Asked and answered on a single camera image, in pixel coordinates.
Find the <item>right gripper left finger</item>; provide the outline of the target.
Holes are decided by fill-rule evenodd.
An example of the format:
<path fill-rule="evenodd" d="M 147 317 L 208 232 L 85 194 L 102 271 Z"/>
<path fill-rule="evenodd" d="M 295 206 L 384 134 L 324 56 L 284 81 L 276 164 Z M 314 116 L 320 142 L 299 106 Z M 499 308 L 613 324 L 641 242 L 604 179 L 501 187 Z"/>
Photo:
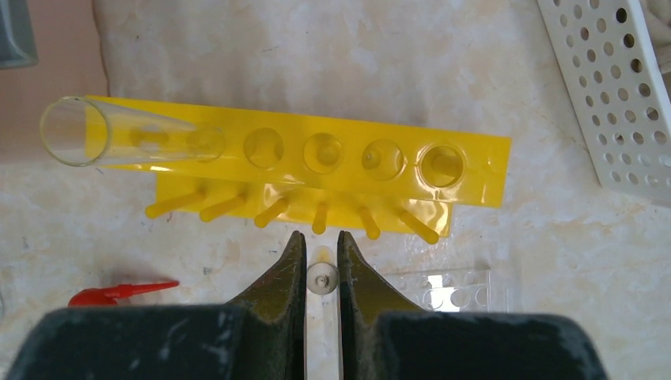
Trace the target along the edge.
<path fill-rule="evenodd" d="M 9 379 L 302 379 L 306 243 L 228 302 L 63 308 L 28 334 Z"/>

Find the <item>clear glass test tube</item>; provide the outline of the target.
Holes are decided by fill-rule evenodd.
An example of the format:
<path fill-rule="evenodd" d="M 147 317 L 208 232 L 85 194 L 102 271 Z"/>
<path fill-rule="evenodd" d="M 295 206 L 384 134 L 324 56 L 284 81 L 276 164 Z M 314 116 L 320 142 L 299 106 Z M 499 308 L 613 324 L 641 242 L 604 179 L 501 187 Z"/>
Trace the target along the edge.
<path fill-rule="evenodd" d="M 306 377 L 340 379 L 339 275 L 336 254 L 316 247 L 309 256 L 306 298 Z"/>

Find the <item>large clear test tube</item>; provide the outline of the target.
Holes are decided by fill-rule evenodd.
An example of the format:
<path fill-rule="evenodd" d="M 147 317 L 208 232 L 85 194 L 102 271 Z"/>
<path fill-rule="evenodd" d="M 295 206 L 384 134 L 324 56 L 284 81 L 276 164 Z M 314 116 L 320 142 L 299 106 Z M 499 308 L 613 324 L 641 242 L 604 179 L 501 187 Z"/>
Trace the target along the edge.
<path fill-rule="evenodd" d="M 56 161 L 73 167 L 207 162 L 225 148 L 217 127 L 88 97 L 50 104 L 40 118 L 40 137 Z"/>

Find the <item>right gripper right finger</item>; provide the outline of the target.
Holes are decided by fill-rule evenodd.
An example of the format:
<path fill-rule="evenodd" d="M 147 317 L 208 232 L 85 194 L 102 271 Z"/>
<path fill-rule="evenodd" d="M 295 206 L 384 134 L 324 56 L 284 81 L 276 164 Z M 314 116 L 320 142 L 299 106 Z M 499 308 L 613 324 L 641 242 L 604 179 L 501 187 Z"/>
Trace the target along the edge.
<path fill-rule="evenodd" d="M 366 262 L 346 231 L 337 242 L 345 379 L 605 379 L 586 332 L 542 313 L 420 308 Z"/>

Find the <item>white wash bottle red cap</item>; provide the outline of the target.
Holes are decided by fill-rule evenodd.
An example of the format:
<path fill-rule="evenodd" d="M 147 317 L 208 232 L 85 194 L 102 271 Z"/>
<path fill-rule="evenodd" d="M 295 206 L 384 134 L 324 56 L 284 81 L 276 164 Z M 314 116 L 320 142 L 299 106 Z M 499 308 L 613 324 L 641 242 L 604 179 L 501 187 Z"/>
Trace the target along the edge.
<path fill-rule="evenodd" d="M 113 306 L 117 305 L 118 299 L 130 298 L 136 295 L 162 291 L 178 287 L 179 281 L 168 281 L 163 283 L 148 284 L 120 284 L 114 287 L 88 288 L 78 292 L 68 302 L 69 307 L 74 306 Z"/>

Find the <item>yellow test tube rack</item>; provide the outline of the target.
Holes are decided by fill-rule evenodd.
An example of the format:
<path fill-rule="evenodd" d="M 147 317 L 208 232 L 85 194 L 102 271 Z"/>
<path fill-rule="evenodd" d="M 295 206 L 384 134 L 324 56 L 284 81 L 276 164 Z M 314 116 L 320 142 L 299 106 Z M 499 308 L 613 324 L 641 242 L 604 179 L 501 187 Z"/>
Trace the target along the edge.
<path fill-rule="evenodd" d="M 106 97 L 104 102 L 222 132 L 211 161 L 131 163 L 156 176 L 146 215 L 196 213 L 415 234 L 449 235 L 456 204 L 499 207 L 511 140 L 323 116 Z"/>

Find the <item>white perforated basket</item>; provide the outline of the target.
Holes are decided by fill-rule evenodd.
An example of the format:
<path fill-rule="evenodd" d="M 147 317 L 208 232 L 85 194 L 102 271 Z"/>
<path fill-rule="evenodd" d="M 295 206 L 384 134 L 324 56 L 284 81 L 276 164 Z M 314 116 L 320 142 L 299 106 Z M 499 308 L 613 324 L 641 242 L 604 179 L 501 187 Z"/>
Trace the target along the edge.
<path fill-rule="evenodd" d="M 540 1 L 601 185 L 670 204 L 670 99 L 638 1 Z"/>

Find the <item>pink plastic bin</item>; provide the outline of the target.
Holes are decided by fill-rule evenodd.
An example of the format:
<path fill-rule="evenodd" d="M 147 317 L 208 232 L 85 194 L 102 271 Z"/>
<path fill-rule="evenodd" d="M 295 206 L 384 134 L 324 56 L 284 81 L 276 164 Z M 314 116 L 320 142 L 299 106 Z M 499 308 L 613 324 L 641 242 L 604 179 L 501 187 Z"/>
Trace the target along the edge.
<path fill-rule="evenodd" d="M 42 161 L 39 124 L 65 96 L 107 95 L 97 18 L 91 1 L 28 1 L 36 64 L 1 70 L 1 162 Z"/>

